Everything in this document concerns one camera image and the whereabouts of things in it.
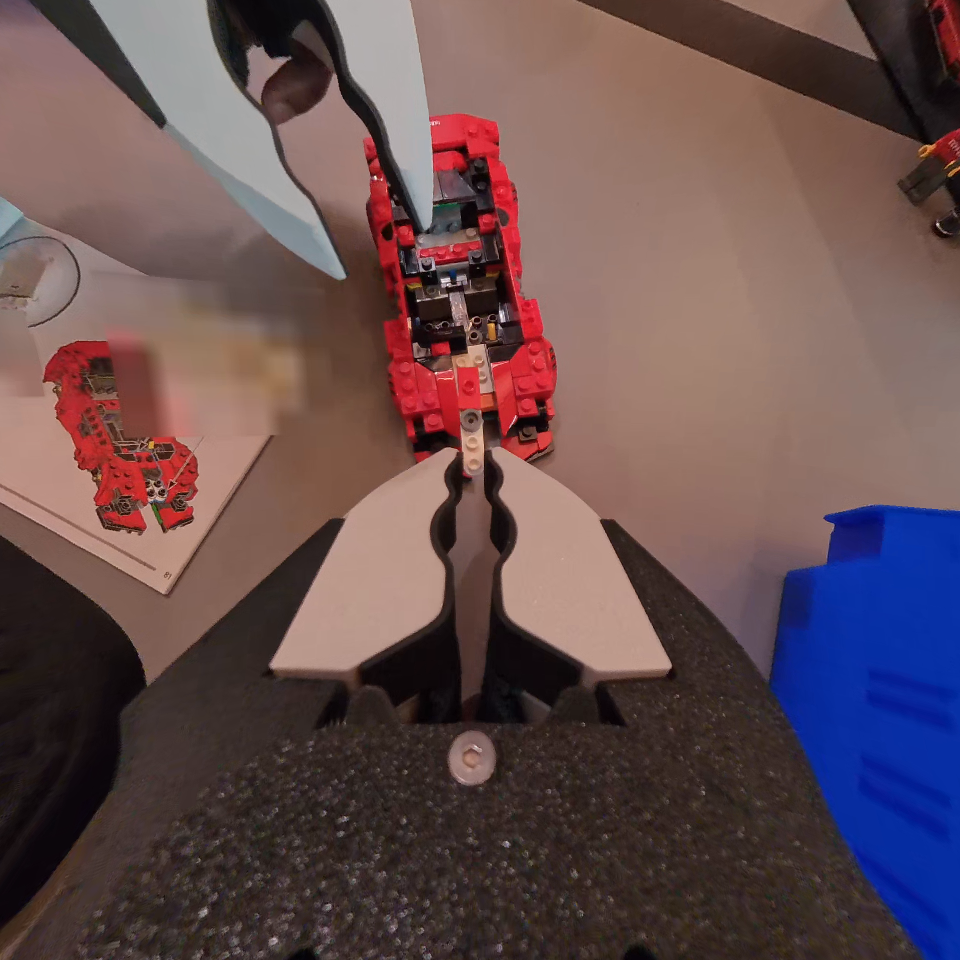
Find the black and red tool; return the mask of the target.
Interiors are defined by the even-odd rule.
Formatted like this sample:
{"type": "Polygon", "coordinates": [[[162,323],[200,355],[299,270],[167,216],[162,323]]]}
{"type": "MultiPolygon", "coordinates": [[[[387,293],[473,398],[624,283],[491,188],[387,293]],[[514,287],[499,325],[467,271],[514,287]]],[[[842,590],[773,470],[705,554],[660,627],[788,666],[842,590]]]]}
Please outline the black and red tool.
{"type": "Polygon", "coordinates": [[[933,234],[942,239],[959,236],[959,128],[946,133],[918,150],[918,164],[897,182],[910,203],[918,207],[937,191],[944,189],[953,201],[951,210],[931,224],[933,234]]]}

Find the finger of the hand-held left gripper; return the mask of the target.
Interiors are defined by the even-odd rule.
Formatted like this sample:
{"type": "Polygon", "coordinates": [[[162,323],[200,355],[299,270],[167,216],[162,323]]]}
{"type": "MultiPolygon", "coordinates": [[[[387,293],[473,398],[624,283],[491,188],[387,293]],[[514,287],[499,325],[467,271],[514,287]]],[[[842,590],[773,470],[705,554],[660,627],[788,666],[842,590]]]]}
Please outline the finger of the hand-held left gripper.
{"type": "Polygon", "coordinates": [[[262,229],[336,281],[347,271],[275,127],[234,75],[216,2],[93,1],[163,128],[262,229]]]}
{"type": "Polygon", "coordinates": [[[419,232],[433,217],[433,151],[421,49],[409,1],[326,1],[343,98],[419,232]]]}

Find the brick car instruction booklet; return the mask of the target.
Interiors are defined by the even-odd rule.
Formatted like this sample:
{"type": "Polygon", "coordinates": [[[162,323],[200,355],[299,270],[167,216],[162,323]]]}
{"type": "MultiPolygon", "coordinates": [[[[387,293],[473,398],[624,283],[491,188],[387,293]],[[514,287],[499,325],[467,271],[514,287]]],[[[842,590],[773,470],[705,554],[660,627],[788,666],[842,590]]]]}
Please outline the brick car instruction booklet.
{"type": "Polygon", "coordinates": [[[132,433],[105,337],[30,335],[39,392],[2,394],[2,504],[169,593],[267,438],[132,433]]]}

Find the red toy brick car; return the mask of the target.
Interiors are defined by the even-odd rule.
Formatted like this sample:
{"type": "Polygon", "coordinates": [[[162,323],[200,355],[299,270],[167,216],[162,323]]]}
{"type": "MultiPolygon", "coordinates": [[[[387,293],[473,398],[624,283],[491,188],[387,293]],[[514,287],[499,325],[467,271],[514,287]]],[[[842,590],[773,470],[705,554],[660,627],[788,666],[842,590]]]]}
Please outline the red toy brick car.
{"type": "Polygon", "coordinates": [[[394,316],[384,324],[389,386],[414,459],[461,453],[457,358],[478,368],[489,432],[523,461],[552,449],[557,360],[541,310],[522,293],[519,197],[494,121],[431,118],[433,221],[414,230],[364,141],[367,222],[394,316]]]}

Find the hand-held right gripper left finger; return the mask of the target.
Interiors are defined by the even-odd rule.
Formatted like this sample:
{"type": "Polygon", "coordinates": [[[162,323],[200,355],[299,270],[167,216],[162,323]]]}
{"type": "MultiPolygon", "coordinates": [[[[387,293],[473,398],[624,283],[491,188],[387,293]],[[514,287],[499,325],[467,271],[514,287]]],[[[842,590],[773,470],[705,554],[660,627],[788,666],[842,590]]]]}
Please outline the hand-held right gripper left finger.
{"type": "Polygon", "coordinates": [[[458,461],[451,448],[433,454],[345,515],[270,661],[276,677],[360,687],[364,667],[438,618],[447,570],[431,523],[458,461]]]}

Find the clear round plastic dish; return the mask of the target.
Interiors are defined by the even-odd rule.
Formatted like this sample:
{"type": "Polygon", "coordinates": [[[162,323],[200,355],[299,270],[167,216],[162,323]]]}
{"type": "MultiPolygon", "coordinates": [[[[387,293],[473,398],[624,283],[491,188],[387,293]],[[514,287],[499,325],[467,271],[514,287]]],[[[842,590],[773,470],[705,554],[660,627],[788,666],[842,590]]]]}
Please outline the clear round plastic dish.
{"type": "Polygon", "coordinates": [[[50,235],[18,236],[1,244],[2,319],[27,330],[50,324],[75,301],[81,286],[77,256],[50,235]]]}

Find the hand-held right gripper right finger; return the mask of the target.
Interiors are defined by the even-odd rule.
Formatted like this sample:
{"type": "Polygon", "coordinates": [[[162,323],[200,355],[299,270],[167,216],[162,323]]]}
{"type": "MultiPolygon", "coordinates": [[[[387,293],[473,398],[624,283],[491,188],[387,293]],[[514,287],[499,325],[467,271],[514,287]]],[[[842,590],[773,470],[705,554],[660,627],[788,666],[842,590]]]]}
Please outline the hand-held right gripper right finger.
{"type": "Polygon", "coordinates": [[[671,660],[600,516],[502,447],[486,454],[494,671],[516,686],[664,678],[671,660]]]}

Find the blue plastic bin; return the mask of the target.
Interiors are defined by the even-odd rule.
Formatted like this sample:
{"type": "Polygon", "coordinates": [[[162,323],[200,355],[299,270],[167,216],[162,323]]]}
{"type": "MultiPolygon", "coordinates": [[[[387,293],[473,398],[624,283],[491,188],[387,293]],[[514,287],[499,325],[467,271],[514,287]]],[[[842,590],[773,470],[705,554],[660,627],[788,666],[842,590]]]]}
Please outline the blue plastic bin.
{"type": "Polygon", "coordinates": [[[771,688],[846,845],[924,958],[959,957],[959,513],[825,517],[784,579],[771,688]]]}

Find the black quilted mesh cushion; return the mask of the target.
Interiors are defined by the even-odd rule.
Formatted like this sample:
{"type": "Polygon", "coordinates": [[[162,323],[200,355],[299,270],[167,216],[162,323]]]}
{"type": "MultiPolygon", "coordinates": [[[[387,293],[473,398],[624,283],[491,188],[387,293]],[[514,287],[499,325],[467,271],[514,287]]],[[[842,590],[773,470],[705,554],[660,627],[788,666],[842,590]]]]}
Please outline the black quilted mesh cushion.
{"type": "Polygon", "coordinates": [[[146,686],[101,606],[1,540],[1,923],[42,889],[109,794],[121,714],[146,686]]]}

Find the person's left hand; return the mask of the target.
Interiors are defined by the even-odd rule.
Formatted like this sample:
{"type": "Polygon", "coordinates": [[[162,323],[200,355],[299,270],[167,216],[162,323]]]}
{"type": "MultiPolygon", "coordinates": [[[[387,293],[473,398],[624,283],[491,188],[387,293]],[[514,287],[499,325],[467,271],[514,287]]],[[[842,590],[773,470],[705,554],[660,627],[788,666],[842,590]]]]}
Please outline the person's left hand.
{"type": "Polygon", "coordinates": [[[291,55],[263,84],[260,97],[263,112],[275,127],[316,107],[335,76],[330,66],[302,43],[291,40],[290,50],[291,55]]]}

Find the red and white brick assembly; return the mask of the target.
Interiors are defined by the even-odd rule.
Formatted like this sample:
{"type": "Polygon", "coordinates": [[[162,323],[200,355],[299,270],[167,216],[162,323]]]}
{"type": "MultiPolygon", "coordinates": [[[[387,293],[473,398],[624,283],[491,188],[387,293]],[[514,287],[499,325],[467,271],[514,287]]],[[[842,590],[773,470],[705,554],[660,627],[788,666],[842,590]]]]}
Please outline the red and white brick assembly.
{"type": "Polygon", "coordinates": [[[486,452],[483,394],[478,367],[473,366],[468,357],[457,358],[457,363],[454,365],[454,385],[460,426],[462,469],[464,475],[477,477],[483,474],[486,452]]]}

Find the black metal frame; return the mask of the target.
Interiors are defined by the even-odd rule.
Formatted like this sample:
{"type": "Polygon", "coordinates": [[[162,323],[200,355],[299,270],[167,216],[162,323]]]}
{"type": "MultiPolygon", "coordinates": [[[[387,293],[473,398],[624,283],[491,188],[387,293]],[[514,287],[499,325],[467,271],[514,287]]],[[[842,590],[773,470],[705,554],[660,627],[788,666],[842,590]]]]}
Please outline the black metal frame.
{"type": "Polygon", "coordinates": [[[958,128],[958,86],[934,78],[922,2],[841,3],[873,57],[732,2],[583,5],[908,138],[930,142],[958,128]]]}

